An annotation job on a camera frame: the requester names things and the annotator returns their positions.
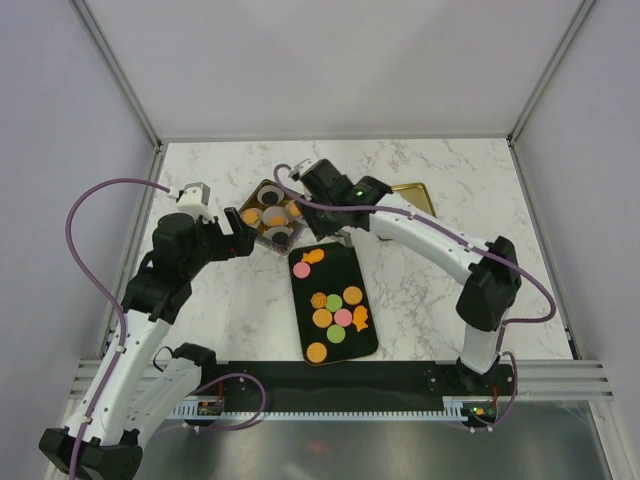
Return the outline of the gold tin lid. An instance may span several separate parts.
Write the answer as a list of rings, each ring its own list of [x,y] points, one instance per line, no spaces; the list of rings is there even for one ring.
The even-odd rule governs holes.
[[[428,191],[423,183],[394,186],[376,204],[369,216],[370,232],[384,240],[393,240],[413,249],[433,246],[439,232],[420,222],[417,216],[436,218]]]

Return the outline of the orange scalloped cookie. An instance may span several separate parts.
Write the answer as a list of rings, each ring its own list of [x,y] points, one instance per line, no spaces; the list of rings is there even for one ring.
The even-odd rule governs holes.
[[[291,202],[289,204],[289,212],[294,216],[294,217],[300,217],[301,216],[301,212],[298,208],[298,206],[296,205],[295,202]]]

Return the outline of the black sandwich cookie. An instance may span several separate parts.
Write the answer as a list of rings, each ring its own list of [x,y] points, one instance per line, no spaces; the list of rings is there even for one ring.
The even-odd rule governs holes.
[[[288,243],[288,238],[289,235],[286,232],[279,231],[272,235],[271,241],[276,245],[286,246]]]
[[[262,201],[265,205],[276,205],[279,202],[279,194],[275,191],[266,191],[262,195]]]

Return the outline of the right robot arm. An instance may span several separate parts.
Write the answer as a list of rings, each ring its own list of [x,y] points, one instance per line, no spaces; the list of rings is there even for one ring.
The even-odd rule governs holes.
[[[491,386],[499,328],[522,285],[513,243],[456,232],[386,183],[371,176],[354,183],[327,159],[301,162],[290,178],[304,186],[300,208],[316,237],[362,229],[409,248],[462,286],[455,310],[466,327],[457,382],[473,395]]]

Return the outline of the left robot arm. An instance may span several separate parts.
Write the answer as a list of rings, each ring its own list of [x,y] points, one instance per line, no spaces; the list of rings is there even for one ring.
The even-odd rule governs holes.
[[[236,209],[224,213],[230,233],[216,218],[187,213],[158,221],[152,249],[126,287],[114,339],[91,385],[66,425],[41,437],[40,451],[70,478],[133,478],[147,443],[182,399],[216,388],[215,353],[189,343],[175,349],[147,389],[140,383],[191,296],[194,278],[212,262],[253,252],[256,230]]]

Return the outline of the square cookie tin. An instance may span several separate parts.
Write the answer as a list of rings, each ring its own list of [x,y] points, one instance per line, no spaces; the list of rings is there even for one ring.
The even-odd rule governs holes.
[[[256,243],[287,255],[305,224],[293,197],[275,182],[263,179],[240,208],[241,219],[256,231]]]

